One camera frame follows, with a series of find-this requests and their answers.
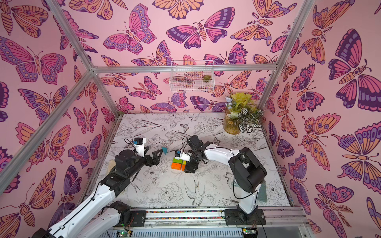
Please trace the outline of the green wooden block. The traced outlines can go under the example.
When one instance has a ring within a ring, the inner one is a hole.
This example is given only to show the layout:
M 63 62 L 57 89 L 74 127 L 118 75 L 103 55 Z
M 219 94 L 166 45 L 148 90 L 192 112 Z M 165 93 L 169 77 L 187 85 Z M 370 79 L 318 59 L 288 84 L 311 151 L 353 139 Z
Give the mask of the green wooden block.
M 182 164 L 182 163 L 183 163 L 183 160 L 174 158 L 174 159 L 173 159 L 173 163 Z

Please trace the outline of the teal triangle block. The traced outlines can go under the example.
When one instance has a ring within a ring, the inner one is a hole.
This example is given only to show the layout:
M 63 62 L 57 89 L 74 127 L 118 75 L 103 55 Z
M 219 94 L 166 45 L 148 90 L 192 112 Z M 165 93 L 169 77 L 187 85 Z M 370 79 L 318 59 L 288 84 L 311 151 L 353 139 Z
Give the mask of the teal triangle block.
M 168 153 L 168 148 L 162 147 L 163 153 L 166 155 Z

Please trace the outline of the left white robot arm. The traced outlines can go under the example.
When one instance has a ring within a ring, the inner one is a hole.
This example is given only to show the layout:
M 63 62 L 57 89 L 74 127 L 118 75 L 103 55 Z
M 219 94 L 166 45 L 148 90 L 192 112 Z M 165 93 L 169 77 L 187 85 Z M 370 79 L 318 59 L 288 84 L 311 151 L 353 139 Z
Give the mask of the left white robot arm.
M 121 151 L 114 159 L 115 166 L 89 197 L 50 228 L 40 228 L 33 237 L 96 238 L 112 227 L 132 224 L 131 207 L 116 199 L 143 167 L 157 166 L 162 154 L 163 150 L 144 156 L 133 150 Z

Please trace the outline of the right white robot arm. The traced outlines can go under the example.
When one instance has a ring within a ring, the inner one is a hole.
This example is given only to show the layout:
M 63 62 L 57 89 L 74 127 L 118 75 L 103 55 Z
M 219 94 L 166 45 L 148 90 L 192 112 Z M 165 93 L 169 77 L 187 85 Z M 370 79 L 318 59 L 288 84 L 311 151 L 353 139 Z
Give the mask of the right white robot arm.
M 267 176 L 267 171 L 251 149 L 240 150 L 218 146 L 210 141 L 203 143 L 198 136 L 193 135 L 186 140 L 189 146 L 185 155 L 185 172 L 194 174 L 199 162 L 219 162 L 229 166 L 233 175 L 232 192 L 239 204 L 236 209 L 226 209 L 224 218 L 227 225 L 249 225 L 260 222 L 257 211 L 260 188 Z

